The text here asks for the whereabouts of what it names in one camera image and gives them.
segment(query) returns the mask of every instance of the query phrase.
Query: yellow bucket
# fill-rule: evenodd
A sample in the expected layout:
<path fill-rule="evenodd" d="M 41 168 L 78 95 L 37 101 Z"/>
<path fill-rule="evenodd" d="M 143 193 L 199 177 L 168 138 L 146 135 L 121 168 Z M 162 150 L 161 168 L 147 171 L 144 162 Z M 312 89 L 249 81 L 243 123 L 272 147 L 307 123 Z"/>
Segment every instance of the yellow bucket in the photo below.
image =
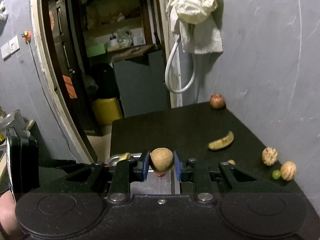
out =
<path fill-rule="evenodd" d="M 100 125 L 112 124 L 114 120 L 123 118 L 117 98 L 97 99 L 92 104 L 92 110 Z"/>

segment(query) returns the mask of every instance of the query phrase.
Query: power cord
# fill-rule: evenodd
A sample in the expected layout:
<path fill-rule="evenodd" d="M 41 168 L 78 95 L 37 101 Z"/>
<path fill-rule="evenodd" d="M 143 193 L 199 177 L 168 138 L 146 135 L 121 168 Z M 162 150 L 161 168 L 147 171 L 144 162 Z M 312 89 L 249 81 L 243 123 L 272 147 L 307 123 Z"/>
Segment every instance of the power cord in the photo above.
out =
<path fill-rule="evenodd" d="M 52 109 L 52 107 L 51 107 L 51 105 L 50 105 L 50 103 L 49 103 L 49 100 L 48 100 L 48 98 L 47 98 L 47 95 L 45 94 L 44 89 L 43 89 L 43 87 L 42 87 L 40 75 L 39 75 L 38 68 L 37 68 L 37 65 L 36 65 L 36 60 L 35 60 L 35 57 L 33 56 L 32 48 L 31 48 L 31 45 L 30 45 L 30 41 L 31 41 L 31 33 L 30 33 L 30 31 L 29 31 L 29 30 L 25 31 L 25 32 L 22 34 L 22 37 L 23 37 L 23 39 L 25 40 L 25 42 L 27 42 L 27 43 L 29 44 L 29 48 L 30 48 L 30 52 L 31 52 L 31 55 L 32 55 L 33 63 L 34 63 L 35 68 L 36 68 L 37 76 L 38 76 L 38 79 L 39 79 L 39 82 L 40 82 L 41 89 L 42 89 L 42 92 L 43 92 L 43 94 L 44 94 L 45 100 L 47 101 L 47 103 L 48 103 L 48 105 L 49 105 L 49 108 L 50 108 L 50 110 L 51 110 L 51 112 L 52 112 L 52 114 L 53 114 L 53 116 L 54 116 L 54 119 L 55 119 L 55 121 L 56 121 L 56 123 L 57 123 L 57 125 L 58 125 L 58 127 L 59 127 L 59 129 L 60 129 L 60 131 L 61 131 L 61 133 L 62 133 L 62 136 L 63 136 L 63 138 L 65 139 L 65 141 L 66 141 L 66 143 L 67 143 L 67 146 L 68 146 L 68 149 L 69 149 L 71 155 L 74 157 L 75 160 L 78 161 L 78 159 L 73 155 L 73 153 L 72 153 L 72 151 L 71 151 L 71 149 L 70 149 L 70 145 L 69 145 L 68 139 L 67 139 L 66 135 L 64 134 L 64 132 L 63 132 L 63 130 L 62 130 L 62 128 L 61 128 L 61 126 L 60 126 L 60 124 L 59 124 L 59 122 L 58 122 L 55 114 L 54 114 L 54 111 L 53 111 L 53 109 Z"/>

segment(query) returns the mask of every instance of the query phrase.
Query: gray wall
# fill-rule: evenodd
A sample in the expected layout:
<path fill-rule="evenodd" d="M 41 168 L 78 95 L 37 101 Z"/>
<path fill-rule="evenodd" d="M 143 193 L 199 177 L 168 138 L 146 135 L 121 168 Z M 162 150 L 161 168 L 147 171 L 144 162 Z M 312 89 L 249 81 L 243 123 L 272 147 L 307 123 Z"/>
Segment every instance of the gray wall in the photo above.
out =
<path fill-rule="evenodd" d="M 49 107 L 44 95 L 45 92 L 50 100 L 46 86 L 44 86 L 44 92 L 41 88 L 41 83 L 44 85 L 46 83 L 40 70 L 34 39 L 31 41 L 31 47 L 41 83 L 30 48 L 21 38 L 21 34 L 25 30 L 28 29 L 32 32 L 30 0 L 5 0 L 5 7 L 9 17 L 3 32 L 2 29 L 0 31 L 0 46 L 18 35 L 20 50 L 6 60 L 0 58 L 0 106 L 6 113 L 20 109 L 23 117 L 28 120 L 36 120 L 31 134 L 39 143 L 41 158 L 76 158 L 81 160 L 63 125 L 61 123 L 58 125 Z"/>
<path fill-rule="evenodd" d="M 223 94 L 281 162 L 297 164 L 296 181 L 320 214 L 320 0 L 223 0 L 214 17 L 224 52 L 194 57 L 183 104 Z M 181 62 L 183 80 L 190 66 Z"/>

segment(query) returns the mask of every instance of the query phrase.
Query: white cloth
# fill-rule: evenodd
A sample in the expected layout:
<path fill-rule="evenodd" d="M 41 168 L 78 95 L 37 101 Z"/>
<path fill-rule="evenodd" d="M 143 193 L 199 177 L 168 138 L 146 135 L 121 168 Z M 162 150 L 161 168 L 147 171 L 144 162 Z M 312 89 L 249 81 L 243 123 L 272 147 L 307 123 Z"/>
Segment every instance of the white cloth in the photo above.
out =
<path fill-rule="evenodd" d="M 184 51 L 205 54 L 222 52 L 220 30 L 212 12 L 218 7 L 216 0 L 170 0 L 166 13 L 170 15 L 170 28 L 181 35 Z"/>

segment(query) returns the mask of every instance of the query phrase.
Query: black table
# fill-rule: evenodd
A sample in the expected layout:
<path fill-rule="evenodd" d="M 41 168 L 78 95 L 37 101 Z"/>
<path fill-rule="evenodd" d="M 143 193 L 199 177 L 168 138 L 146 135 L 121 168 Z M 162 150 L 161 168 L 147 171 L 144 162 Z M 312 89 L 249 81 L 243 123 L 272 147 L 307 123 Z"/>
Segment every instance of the black table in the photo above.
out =
<path fill-rule="evenodd" d="M 232 145 L 222 151 L 212 152 L 207 144 L 232 131 Z M 184 106 L 163 112 L 129 117 L 112 124 L 110 156 L 125 152 L 142 152 L 165 147 L 179 150 L 183 158 L 205 160 L 218 168 L 218 163 L 233 159 L 236 165 L 260 177 L 270 179 L 294 192 L 301 192 L 295 181 L 273 180 L 271 173 L 280 163 L 268 167 L 262 163 L 263 143 L 230 111 L 215 110 L 209 103 Z M 309 201 L 307 220 L 301 235 L 318 240 L 320 218 Z"/>

